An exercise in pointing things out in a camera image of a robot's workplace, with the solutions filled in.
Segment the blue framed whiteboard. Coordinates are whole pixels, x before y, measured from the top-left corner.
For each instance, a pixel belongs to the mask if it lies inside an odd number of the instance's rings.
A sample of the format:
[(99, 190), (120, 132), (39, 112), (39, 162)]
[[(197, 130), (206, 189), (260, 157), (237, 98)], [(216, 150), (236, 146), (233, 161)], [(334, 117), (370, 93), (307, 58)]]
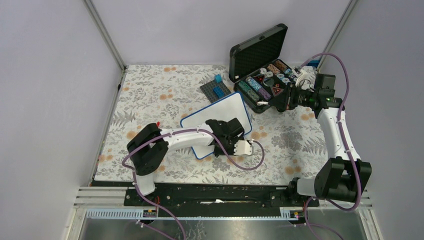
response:
[(191, 147), (197, 159), (203, 159), (215, 151), (213, 144), (214, 138), (207, 133), (197, 132), (197, 129), (205, 129), (213, 132), (211, 127), (206, 124), (207, 120), (218, 120), (229, 122), (237, 119), (244, 130), (244, 135), (252, 131), (252, 124), (248, 117), (242, 96), (239, 92), (218, 100), (215, 103), (204, 107), (180, 121), (184, 130), (194, 129), (195, 131), (184, 132), (174, 137), (172, 149), (178, 150)]

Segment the white red whiteboard marker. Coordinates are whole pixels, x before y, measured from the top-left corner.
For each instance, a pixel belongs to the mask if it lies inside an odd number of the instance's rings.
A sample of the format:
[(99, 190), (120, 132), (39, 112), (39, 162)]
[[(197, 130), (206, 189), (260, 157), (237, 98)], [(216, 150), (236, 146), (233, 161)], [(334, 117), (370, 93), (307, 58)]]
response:
[(256, 103), (258, 106), (264, 106), (264, 105), (269, 105), (269, 103), (267, 101), (258, 101)]

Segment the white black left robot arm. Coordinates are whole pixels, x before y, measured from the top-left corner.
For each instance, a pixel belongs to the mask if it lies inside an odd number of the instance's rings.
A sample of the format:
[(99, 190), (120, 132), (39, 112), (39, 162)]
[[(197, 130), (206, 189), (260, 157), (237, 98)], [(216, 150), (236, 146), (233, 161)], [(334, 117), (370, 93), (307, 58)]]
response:
[(215, 156), (251, 155), (253, 147), (244, 138), (245, 130), (237, 118), (229, 121), (208, 119), (191, 128), (160, 129), (148, 124), (126, 146), (135, 172), (136, 199), (144, 206), (155, 200), (153, 173), (169, 152), (206, 147)]

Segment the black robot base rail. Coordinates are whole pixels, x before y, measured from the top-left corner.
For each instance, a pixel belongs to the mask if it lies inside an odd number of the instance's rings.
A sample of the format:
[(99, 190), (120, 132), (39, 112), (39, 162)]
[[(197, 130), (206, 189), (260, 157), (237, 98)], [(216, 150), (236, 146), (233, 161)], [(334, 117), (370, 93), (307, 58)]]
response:
[(151, 202), (174, 209), (188, 208), (280, 208), (302, 211), (308, 197), (291, 186), (156, 183), (143, 200), (134, 188), (125, 192), (124, 206), (149, 207)]

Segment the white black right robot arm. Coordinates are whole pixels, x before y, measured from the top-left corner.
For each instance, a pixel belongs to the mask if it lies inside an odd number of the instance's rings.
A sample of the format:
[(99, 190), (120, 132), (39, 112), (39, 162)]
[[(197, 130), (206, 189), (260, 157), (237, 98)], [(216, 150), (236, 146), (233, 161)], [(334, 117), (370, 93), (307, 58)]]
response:
[(297, 177), (289, 183), (286, 198), (293, 206), (307, 197), (356, 203), (371, 176), (371, 164), (361, 160), (350, 138), (343, 100), (335, 97), (335, 81), (335, 75), (319, 73), (311, 90), (291, 83), (269, 101), (279, 112), (310, 108), (324, 134), (328, 161), (315, 177)]

